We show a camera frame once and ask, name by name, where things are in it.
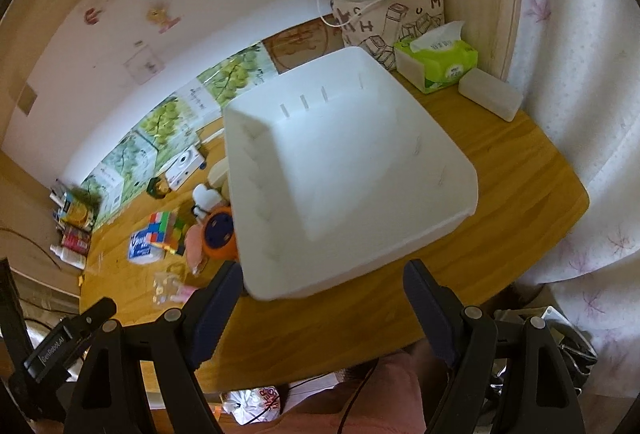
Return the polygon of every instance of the pink cloth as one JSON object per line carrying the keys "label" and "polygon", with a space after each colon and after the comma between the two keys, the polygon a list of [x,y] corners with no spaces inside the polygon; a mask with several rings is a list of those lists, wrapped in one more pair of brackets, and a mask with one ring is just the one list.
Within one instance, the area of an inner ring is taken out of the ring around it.
{"label": "pink cloth", "polygon": [[[239,434],[335,434],[361,381],[343,382],[299,403],[278,419],[238,426]],[[424,434],[422,397],[411,357],[397,351],[381,358],[356,398],[342,432]]]}

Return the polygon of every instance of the orange toy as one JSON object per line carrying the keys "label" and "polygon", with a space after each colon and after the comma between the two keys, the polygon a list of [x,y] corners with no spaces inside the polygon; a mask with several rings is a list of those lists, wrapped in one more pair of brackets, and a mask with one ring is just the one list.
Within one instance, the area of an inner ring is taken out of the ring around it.
{"label": "orange toy", "polygon": [[213,260],[238,260],[230,207],[216,208],[202,227],[202,251]]}

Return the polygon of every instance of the wooden table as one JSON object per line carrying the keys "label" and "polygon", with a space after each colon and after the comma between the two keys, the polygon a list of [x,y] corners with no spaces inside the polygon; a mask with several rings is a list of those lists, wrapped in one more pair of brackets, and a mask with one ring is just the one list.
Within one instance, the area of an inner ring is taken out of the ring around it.
{"label": "wooden table", "polygon": [[[410,344],[422,331],[402,292],[405,260],[421,258],[463,303],[480,304],[539,260],[584,214],[589,200],[583,186],[526,114],[519,112],[508,124],[455,87],[429,95],[408,89],[476,167],[476,214],[415,254],[325,292],[302,300],[241,298],[215,356],[196,374],[204,392],[293,382]],[[225,154],[222,138],[206,148],[209,165]],[[116,301],[116,318],[124,325],[160,315],[163,308],[151,300],[153,276],[176,259],[129,263],[129,235],[142,229],[152,212],[188,209],[191,190],[205,178],[206,172],[197,172],[160,202],[139,196],[94,234],[81,310],[106,295]],[[195,282],[204,286],[218,266],[210,262]],[[143,364],[143,373],[147,389],[157,391],[151,363]]]}

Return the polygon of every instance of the tissue box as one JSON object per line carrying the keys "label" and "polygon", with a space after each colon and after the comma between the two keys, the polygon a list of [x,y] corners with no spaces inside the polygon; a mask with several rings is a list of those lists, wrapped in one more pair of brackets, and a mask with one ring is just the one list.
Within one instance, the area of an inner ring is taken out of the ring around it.
{"label": "tissue box", "polygon": [[394,45],[398,73],[425,94],[451,86],[478,65],[478,52],[460,40],[463,22],[450,22]]}
{"label": "tissue box", "polygon": [[164,250],[146,242],[146,229],[131,234],[127,258],[133,264],[151,264],[164,257]]}

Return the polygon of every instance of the rubik's cube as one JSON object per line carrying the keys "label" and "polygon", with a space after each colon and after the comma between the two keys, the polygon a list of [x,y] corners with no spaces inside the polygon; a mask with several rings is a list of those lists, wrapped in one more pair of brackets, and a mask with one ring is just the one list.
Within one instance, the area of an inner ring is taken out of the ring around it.
{"label": "rubik's cube", "polygon": [[171,254],[184,255],[184,236],[189,225],[173,212],[156,212],[149,217],[145,240]]}

